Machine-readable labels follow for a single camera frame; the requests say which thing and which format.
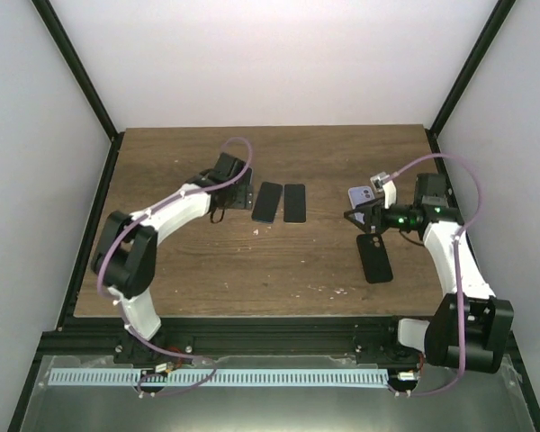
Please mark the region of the lilac phone case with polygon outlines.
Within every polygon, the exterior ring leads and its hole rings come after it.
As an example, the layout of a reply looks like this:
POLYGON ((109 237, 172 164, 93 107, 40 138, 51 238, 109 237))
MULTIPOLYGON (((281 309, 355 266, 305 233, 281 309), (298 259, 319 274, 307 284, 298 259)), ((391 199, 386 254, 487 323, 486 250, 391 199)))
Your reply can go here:
POLYGON ((352 210, 376 198, 373 189, 367 185, 350 187, 347 193, 352 210))

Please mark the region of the black phone front table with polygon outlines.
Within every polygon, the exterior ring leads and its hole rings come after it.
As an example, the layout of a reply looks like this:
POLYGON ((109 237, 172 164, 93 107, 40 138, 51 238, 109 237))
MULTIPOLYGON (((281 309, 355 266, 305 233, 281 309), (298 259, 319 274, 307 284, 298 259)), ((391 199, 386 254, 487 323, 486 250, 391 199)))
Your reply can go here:
POLYGON ((251 219, 261 223, 273 223, 282 192, 283 186, 281 184, 263 182, 258 191, 251 219))

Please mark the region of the black phone case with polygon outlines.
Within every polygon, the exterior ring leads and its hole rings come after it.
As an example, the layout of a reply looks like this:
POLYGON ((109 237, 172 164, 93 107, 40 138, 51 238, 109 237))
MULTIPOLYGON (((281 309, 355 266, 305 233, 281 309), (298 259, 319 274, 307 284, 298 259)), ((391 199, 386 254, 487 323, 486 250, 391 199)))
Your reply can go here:
POLYGON ((386 284, 393 280, 393 272, 383 239, 376 234, 356 237, 358 253, 369 284, 386 284))

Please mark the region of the phone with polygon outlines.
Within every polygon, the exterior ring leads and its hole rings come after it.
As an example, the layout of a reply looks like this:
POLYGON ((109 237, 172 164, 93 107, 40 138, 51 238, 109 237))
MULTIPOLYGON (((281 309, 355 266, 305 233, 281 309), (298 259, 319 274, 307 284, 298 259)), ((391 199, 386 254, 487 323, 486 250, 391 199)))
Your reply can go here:
POLYGON ((283 189, 283 221, 306 222, 306 188, 304 184, 286 184, 283 189))

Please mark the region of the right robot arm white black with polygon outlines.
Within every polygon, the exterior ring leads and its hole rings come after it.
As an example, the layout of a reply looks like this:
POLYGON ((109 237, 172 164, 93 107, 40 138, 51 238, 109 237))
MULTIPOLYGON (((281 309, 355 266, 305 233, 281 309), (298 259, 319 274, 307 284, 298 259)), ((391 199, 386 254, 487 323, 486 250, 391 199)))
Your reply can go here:
POLYGON ((414 349, 436 366, 464 366, 473 372, 496 373, 509 338, 514 311, 496 297, 469 248, 461 213, 448 204, 443 175, 416 178, 413 201, 399 204, 395 184, 385 173, 369 186, 349 189, 351 208, 344 218, 362 233, 356 239, 366 279, 371 284, 392 279, 382 234, 415 232, 430 254, 443 298, 429 320, 400 319, 382 339, 384 356, 400 363, 414 349))

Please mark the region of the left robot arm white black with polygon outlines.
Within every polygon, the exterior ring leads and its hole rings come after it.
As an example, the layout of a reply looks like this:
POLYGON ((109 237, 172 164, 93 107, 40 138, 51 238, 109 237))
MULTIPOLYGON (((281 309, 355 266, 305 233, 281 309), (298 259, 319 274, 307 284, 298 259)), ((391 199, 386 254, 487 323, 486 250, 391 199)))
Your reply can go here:
POLYGON ((98 292, 112 300, 125 330, 137 338, 133 349, 145 363, 158 362, 166 352, 150 293, 158 247, 191 221, 234 203, 247 207, 251 176, 248 161, 222 152, 213 168, 186 180, 167 198, 141 211, 114 211, 107 217, 91 269, 98 292))

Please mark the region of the metal sheet front panel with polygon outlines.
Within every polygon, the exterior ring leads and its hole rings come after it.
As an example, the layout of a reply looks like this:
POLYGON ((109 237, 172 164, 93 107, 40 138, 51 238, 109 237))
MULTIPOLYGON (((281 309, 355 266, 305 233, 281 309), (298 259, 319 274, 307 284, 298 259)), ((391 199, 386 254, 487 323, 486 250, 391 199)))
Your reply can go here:
MULTIPOLYGON (((411 394, 384 388, 49 386, 53 368, 141 369, 110 358, 48 356, 13 431, 540 431, 525 377, 509 359, 495 374, 425 366, 411 394)), ((329 357, 227 357, 220 369, 377 369, 329 357)))

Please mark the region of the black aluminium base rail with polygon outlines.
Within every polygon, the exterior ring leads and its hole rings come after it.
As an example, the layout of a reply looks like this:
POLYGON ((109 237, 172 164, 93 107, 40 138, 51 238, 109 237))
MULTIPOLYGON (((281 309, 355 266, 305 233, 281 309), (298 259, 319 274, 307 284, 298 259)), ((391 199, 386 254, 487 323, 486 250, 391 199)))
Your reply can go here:
MULTIPOLYGON (((175 353, 224 356, 352 357, 359 364, 414 366, 419 355, 397 344, 397 318, 271 317, 165 318, 152 343, 175 353)), ((118 363, 153 365, 163 355, 130 335, 118 319, 73 318, 40 338, 44 356, 112 356, 118 363)))

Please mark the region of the right black frame post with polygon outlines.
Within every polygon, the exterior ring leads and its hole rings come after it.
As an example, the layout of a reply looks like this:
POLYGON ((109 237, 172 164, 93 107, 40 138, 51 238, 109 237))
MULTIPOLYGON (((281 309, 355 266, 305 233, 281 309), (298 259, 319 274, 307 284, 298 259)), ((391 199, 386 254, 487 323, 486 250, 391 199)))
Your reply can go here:
POLYGON ((428 129, 432 136, 438 137, 446 126, 446 123, 461 100, 467 86, 471 83, 474 74, 478 70, 482 60, 485 58, 491 44, 495 41, 515 3, 516 0, 499 0, 494 5, 451 89, 442 103, 436 118, 428 129))

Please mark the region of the black frame post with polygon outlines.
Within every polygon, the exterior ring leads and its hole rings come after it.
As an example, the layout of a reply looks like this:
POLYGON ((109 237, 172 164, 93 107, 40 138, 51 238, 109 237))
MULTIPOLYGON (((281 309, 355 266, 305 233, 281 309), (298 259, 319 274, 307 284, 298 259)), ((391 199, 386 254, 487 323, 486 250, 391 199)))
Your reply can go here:
POLYGON ((96 119, 103 128, 103 131, 110 141, 116 141, 120 133, 116 129, 110 114, 106 110, 100 95, 96 91, 94 83, 88 75, 62 21, 59 19, 59 16, 53 7, 53 4, 49 0, 31 0, 31 3, 44 23, 50 37, 56 44, 58 51, 65 60, 96 119))
POLYGON ((446 123, 461 100, 467 86, 471 83, 474 74, 478 70, 482 60, 485 58, 491 44, 495 41, 515 3, 516 0, 499 0, 494 5, 451 89, 442 103, 436 118, 428 129, 432 136, 438 137, 446 126, 446 123))

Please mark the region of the left black frame post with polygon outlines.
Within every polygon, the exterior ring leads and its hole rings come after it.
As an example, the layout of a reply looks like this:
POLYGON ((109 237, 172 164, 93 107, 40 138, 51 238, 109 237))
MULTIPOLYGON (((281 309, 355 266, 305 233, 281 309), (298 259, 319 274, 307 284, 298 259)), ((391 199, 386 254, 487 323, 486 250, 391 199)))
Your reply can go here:
POLYGON ((31 3, 44 23, 50 37, 56 44, 58 51, 65 60, 96 119, 103 128, 103 131, 110 141, 116 141, 120 133, 116 129, 110 114, 106 110, 100 95, 96 91, 94 83, 88 75, 62 21, 59 19, 59 16, 53 7, 53 4, 49 0, 31 0, 31 3))

